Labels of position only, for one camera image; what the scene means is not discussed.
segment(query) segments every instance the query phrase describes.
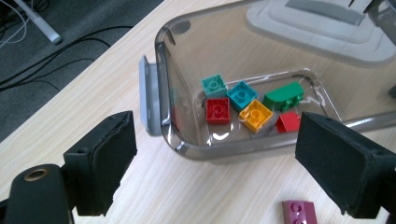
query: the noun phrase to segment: cable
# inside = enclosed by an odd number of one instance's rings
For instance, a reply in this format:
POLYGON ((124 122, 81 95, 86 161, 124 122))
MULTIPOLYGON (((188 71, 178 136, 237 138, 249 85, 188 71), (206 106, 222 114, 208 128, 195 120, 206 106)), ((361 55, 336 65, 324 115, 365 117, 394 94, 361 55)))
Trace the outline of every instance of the cable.
POLYGON ((10 36, 6 41, 2 41, 2 44, 0 45, 0 48, 2 48, 5 44, 19 43, 19 42, 21 42, 21 41, 26 37, 26 32, 27 32, 26 23, 29 21, 29 19, 28 19, 28 20, 25 20, 25 19, 23 18, 23 16, 21 15, 21 13, 20 13, 17 9, 15 9, 15 7, 12 7, 12 6, 11 6, 10 4, 8 4, 7 2, 5 2, 5 1, 3 1, 3 0, 0 0, 0 2, 3 3, 4 5, 10 7, 12 10, 14 10, 15 13, 17 13, 17 15, 20 16, 21 20, 23 21, 23 26, 22 26, 19 30, 17 30, 17 31, 16 31, 12 36, 10 36), (19 40, 17 40, 17 41, 9 42, 9 40, 10 40, 12 37, 14 37, 17 33, 19 33, 20 30, 23 29, 23 28, 24 28, 24 30, 23 30, 23 36, 22 36, 19 40))
POLYGON ((46 1, 40 0, 40 1, 38 1, 38 3, 35 4, 34 10, 36 12, 43 12, 43 11, 47 10, 47 8, 49 8, 49 7, 50 7, 49 0, 46 0, 46 1))
POLYGON ((104 31, 108 31, 108 30, 114 30, 114 29, 132 29, 132 28, 134 28, 134 27, 133 27, 133 26, 113 26, 113 27, 108 27, 108 28, 101 29, 101 30, 98 30, 98 31, 94 31, 94 32, 92 32, 92 33, 89 33, 89 34, 87 34, 87 35, 84 35, 84 36, 82 36, 82 37, 76 39, 75 41, 73 41, 73 42, 67 44, 67 45, 64 46, 63 48, 58 49, 57 51, 51 53, 49 56, 47 56, 47 57, 45 57, 45 58, 39 60, 37 63, 34 63, 34 64, 32 64, 32 65, 30 65, 30 66, 28 66, 28 67, 22 69, 20 72, 16 73, 15 75, 12 75, 11 77, 8 77, 8 78, 6 78, 6 79, 0 81, 0 85, 4 85, 4 84, 6 84, 7 82, 9 82, 10 80, 12 80, 12 79, 14 79, 14 78, 16 78, 16 77, 19 77, 21 74, 25 73, 26 71, 32 69, 33 67, 37 66, 37 65, 40 64, 40 63, 43 63, 44 61, 46 61, 47 59, 53 57, 54 55, 57 55, 58 53, 61 53, 61 52, 65 51, 66 49, 68 49, 68 48, 74 46, 74 45, 77 44, 79 41, 82 41, 84 38, 86 38, 86 37, 88 37, 88 36, 96 35, 96 34, 99 34, 99 33, 102 33, 102 32, 104 32, 104 31))
POLYGON ((55 85, 53 85, 52 83, 50 83, 50 82, 48 82, 48 81, 46 81, 46 80, 38 80, 38 79, 39 79, 39 78, 42 78, 42 77, 49 76, 49 75, 53 74, 54 72, 61 70, 62 68, 66 67, 66 66, 69 65, 69 64, 77 63, 77 62, 82 62, 82 61, 91 61, 91 62, 94 62, 94 59, 82 58, 82 59, 74 60, 74 61, 69 62, 69 63, 65 63, 64 65, 62 65, 62 66, 60 66, 60 67, 58 67, 58 68, 55 68, 54 70, 52 70, 52 71, 50 71, 50 72, 48 72, 48 73, 46 73, 46 74, 44 74, 44 75, 41 75, 41 76, 39 76, 39 77, 35 77, 35 78, 33 78, 32 80, 30 80, 30 81, 22 82, 22 83, 18 84, 18 85, 15 86, 15 87, 21 87, 21 86, 24 86, 24 85, 27 85, 27 84, 31 84, 31 83, 43 82, 43 83, 46 83, 46 84, 48 84, 48 85, 51 85, 51 87, 53 87, 53 88, 56 89, 57 91, 60 91, 59 88, 57 88, 57 87, 56 87, 55 85))
POLYGON ((49 76, 50 74, 52 74, 52 73, 54 73, 54 72, 56 72, 56 71, 58 71, 58 70, 61 70, 62 68, 66 67, 67 65, 69 65, 69 64, 71 64, 71 63, 77 63, 77 62, 80 62, 80 61, 91 61, 91 62, 94 62, 95 60, 94 60, 94 59, 90 59, 90 58, 77 59, 77 60, 74 60, 74 61, 72 61, 72 62, 65 63, 64 65, 62 65, 62 66, 60 66, 60 67, 58 67, 58 68, 55 68, 54 70, 52 70, 52 71, 50 71, 50 72, 48 72, 48 73, 46 73, 46 74, 44 74, 44 75, 41 75, 41 76, 39 76, 39 77, 35 77, 35 78, 32 79, 32 81, 33 81, 33 80, 38 80, 39 78, 42 78, 42 77, 49 76))
MULTIPOLYGON (((31 1, 31 3, 30 3, 30 8, 31 9, 33 9, 33 1, 31 1)), ((28 18, 28 16, 26 15, 26 12, 22 9, 21 11, 18 11, 23 17, 25 17, 26 16, 26 20, 27 20, 27 18, 28 18)), ((12 22, 12 21, 19 21, 19 16, 18 16, 18 14, 17 15, 9 15, 8 17, 6 17, 6 19, 5 19, 5 21, 6 22, 12 22)))
POLYGON ((12 27, 14 27, 14 26, 16 26, 16 25, 18 25, 20 23, 21 23, 21 20, 18 20, 18 21, 15 21, 15 20, 13 20, 13 21, 4 21, 2 23, 2 27, 4 27, 4 29, 2 31, 0 31, 0 33, 2 33, 1 36, 3 36, 6 33, 7 30, 9 30, 10 28, 12 28, 12 27))
MULTIPOLYGON (((79 44, 79 43, 81 43, 81 42, 83 42, 83 41, 90 41, 90 40, 99 41, 99 42, 101 42, 101 43, 107 45, 108 47, 110 47, 110 45, 109 45, 107 42, 105 42, 105 41, 103 41, 103 40, 101 40, 101 39, 98 39, 98 38, 85 38, 85 39, 79 40, 79 41, 76 42, 76 43, 73 43, 72 46, 74 46, 74 45, 76 45, 76 44, 79 44)), ((14 88, 14 87, 18 86, 18 85, 21 84, 24 80, 26 80, 26 79, 28 79, 29 77, 32 77, 32 76, 34 76, 35 74, 37 74, 41 69, 43 69, 43 68, 44 68, 45 66, 47 66, 49 63, 51 63, 56 57, 58 57, 62 52, 64 52, 65 50, 67 50, 67 49, 69 49, 69 48, 65 48, 65 49, 62 49, 61 51, 57 52, 57 53, 56 53, 55 55, 53 55, 48 61, 46 61, 43 65, 41 65, 39 68, 37 68, 33 73, 31 73, 31 74, 28 75, 27 77, 24 77, 24 78, 22 78, 22 79, 20 79, 20 80, 18 80, 18 81, 16 81, 16 82, 14 82, 14 83, 12 83, 12 84, 9 84, 8 86, 0 87, 0 91, 5 91, 5 90, 8 90, 8 89, 11 89, 11 88, 14 88)))

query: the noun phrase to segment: blue lego brick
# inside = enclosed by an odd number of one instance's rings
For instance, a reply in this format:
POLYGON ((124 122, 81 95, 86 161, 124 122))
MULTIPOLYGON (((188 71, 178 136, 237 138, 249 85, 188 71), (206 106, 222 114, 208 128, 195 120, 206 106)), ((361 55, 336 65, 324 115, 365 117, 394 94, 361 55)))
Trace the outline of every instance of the blue lego brick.
POLYGON ((230 98, 233 108, 238 112, 241 112, 251 101, 256 99, 257 95, 257 92, 244 81, 240 81, 227 91, 227 96, 230 98))
POLYGON ((221 78, 221 75, 207 77, 201 80, 206 98, 222 98, 225 97, 227 87, 221 78))

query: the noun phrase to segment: white object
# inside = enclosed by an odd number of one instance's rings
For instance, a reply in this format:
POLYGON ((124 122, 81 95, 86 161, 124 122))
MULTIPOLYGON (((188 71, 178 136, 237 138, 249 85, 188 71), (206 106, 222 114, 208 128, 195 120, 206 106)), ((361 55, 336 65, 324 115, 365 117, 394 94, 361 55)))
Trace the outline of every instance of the white object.
POLYGON ((62 41, 61 36, 40 17, 37 13, 33 12, 22 0, 14 0, 18 6, 20 6, 25 12, 29 19, 35 23, 38 29, 49 39, 53 44, 59 44, 62 41))
POLYGON ((296 47, 320 50, 330 57, 362 66, 391 60, 396 47, 368 16, 359 26, 312 12, 285 7, 288 0, 261 1, 247 11, 254 31, 276 35, 296 47))

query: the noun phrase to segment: lego stud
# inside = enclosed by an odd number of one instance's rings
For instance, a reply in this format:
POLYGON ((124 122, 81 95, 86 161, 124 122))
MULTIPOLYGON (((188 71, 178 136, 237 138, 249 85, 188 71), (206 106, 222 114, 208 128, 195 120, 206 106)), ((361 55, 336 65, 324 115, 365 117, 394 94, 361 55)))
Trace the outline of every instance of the lego stud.
POLYGON ((297 214, 303 211, 303 208, 297 203, 292 203, 290 209, 297 214))
POLYGON ((298 95, 294 98, 293 101, 293 105, 298 105, 300 103, 300 101, 303 100, 303 96, 302 95, 298 95))
POLYGON ((244 102, 245 101, 245 98, 247 97, 247 93, 245 92, 245 91, 239 91, 237 94, 236 94, 236 100, 238 101, 238 102, 244 102))
POLYGON ((250 113, 251 117, 251 122, 257 123, 259 121, 259 118, 262 116, 262 112, 260 110, 252 110, 250 113))
POLYGON ((210 89, 211 91, 217 90, 218 87, 219 87, 218 82, 216 82, 216 81, 211 81, 211 82, 209 82, 209 89, 210 89))
POLYGON ((221 105, 215 105, 213 107, 213 111, 214 111, 214 114, 215 114, 216 118, 221 118, 223 116, 222 106, 221 105))

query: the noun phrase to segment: purple lego brick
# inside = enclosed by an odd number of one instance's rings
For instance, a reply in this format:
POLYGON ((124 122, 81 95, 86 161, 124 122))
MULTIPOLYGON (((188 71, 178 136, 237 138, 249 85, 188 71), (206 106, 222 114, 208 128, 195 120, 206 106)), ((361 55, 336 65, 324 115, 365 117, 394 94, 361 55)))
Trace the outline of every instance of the purple lego brick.
POLYGON ((286 201, 282 206, 285 224, 318 224, 313 203, 286 201))

